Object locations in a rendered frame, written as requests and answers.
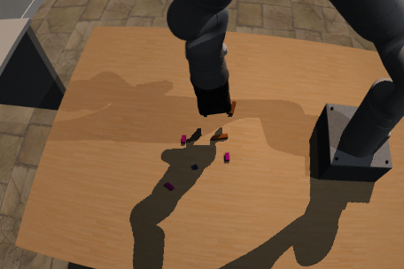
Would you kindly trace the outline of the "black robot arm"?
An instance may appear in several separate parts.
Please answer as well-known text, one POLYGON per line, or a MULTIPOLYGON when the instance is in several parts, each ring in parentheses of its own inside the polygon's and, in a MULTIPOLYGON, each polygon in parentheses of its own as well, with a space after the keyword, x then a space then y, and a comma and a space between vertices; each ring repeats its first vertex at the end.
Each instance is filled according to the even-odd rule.
MULTIPOLYGON (((168 27, 186 41, 187 59, 194 71, 211 73, 222 66, 231 1, 173 0, 169 5, 168 27)), ((358 35, 374 43, 390 75, 372 84, 342 133, 346 151, 365 158, 381 148, 404 116, 404 0, 329 1, 358 35)))

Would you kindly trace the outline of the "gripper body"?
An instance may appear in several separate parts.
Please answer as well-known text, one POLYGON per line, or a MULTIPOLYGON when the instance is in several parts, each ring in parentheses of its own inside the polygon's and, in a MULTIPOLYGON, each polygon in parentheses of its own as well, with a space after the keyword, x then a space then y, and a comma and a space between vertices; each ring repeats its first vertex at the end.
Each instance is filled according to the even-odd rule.
POLYGON ((222 66, 211 73, 199 73, 190 65, 190 82, 198 99, 198 111, 202 116, 231 111, 229 95, 229 71, 224 58, 222 66))

